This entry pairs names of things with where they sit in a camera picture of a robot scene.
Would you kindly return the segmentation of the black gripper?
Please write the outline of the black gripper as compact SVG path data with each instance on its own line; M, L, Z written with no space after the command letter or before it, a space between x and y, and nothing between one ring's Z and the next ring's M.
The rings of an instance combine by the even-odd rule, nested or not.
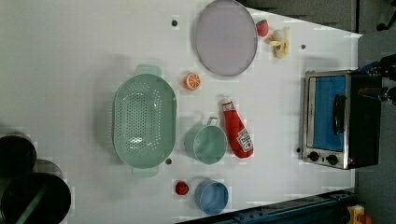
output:
M372 67L376 68L381 77L396 80L396 54L383 57L379 62L374 61L360 67L359 73L367 75ZM388 88L361 88L358 90L358 94L372 99L386 99L388 90Z

